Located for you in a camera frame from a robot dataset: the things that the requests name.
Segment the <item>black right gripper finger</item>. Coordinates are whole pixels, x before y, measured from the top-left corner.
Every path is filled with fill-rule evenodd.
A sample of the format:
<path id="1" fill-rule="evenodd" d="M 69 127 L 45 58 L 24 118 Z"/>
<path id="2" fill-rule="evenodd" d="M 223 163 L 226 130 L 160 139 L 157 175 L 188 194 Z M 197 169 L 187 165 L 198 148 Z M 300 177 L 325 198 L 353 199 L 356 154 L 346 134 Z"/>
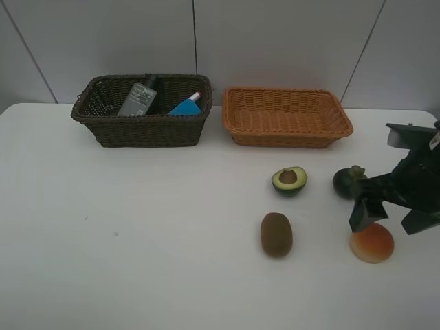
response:
<path id="1" fill-rule="evenodd" d="M 361 232 L 371 224 L 387 219 L 382 202 L 376 199 L 360 198 L 355 200 L 353 212 L 349 219 L 352 232 Z"/>
<path id="2" fill-rule="evenodd" d="M 439 222 L 439 212 L 411 210 L 401 221 L 401 225 L 408 235 L 412 235 L 436 227 Z"/>

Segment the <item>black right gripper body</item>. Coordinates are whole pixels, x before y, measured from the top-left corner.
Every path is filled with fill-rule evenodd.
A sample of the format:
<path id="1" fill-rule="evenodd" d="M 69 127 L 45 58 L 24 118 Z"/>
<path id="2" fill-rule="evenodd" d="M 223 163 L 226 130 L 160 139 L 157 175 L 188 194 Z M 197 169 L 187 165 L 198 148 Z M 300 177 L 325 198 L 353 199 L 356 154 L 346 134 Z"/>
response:
<path id="1" fill-rule="evenodd" d="M 355 184 L 355 199 L 388 201 L 429 215 L 439 213 L 439 147 L 423 145 L 409 150 L 407 156 L 389 173 Z"/>

